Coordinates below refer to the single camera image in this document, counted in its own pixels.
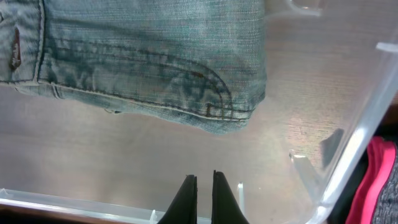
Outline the black shorts red grey waistband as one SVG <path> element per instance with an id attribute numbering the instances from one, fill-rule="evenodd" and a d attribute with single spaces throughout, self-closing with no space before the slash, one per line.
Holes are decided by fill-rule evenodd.
<path id="1" fill-rule="evenodd" d="M 397 125 L 379 127 L 326 222 L 397 224 Z"/>

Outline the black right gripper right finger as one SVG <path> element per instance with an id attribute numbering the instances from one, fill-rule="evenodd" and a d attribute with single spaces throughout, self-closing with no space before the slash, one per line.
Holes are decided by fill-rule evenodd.
<path id="1" fill-rule="evenodd" d="M 212 224 L 249 224 L 233 195 L 224 173 L 213 172 Z"/>

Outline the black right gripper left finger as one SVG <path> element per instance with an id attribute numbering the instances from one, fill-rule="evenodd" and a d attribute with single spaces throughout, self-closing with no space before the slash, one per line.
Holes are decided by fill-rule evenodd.
<path id="1" fill-rule="evenodd" d="M 158 224 L 197 224 L 197 177 L 187 175 Z"/>

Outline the light blue jeans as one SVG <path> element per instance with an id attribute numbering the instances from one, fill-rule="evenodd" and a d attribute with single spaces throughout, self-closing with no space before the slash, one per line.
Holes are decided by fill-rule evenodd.
<path id="1" fill-rule="evenodd" d="M 266 92 L 261 0 L 1 2 L 1 85 L 213 134 Z"/>

